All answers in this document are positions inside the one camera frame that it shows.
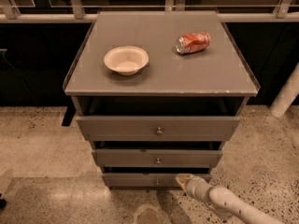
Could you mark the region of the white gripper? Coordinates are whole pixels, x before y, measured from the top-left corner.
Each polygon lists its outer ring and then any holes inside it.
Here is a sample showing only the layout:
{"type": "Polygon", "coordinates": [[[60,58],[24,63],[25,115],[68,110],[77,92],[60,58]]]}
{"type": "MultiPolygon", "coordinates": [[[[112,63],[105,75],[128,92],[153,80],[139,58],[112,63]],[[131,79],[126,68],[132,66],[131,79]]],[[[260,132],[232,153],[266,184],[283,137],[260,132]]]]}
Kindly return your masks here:
{"type": "Polygon", "coordinates": [[[177,174],[178,184],[185,189],[186,193],[195,200],[207,200],[209,184],[200,176],[192,174],[177,174]]]}

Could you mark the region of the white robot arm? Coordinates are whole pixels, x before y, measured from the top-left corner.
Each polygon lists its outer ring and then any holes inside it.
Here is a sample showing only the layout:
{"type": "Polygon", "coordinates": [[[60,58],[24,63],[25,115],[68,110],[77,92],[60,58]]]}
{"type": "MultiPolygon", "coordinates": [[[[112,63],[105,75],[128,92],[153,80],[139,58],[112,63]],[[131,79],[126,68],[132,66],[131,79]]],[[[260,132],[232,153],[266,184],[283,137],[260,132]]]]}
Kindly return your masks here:
{"type": "Polygon", "coordinates": [[[202,202],[223,220],[237,217],[245,224],[284,224],[243,202],[229,189],[223,186],[212,186],[198,175],[178,174],[176,180],[189,197],[202,202]]]}

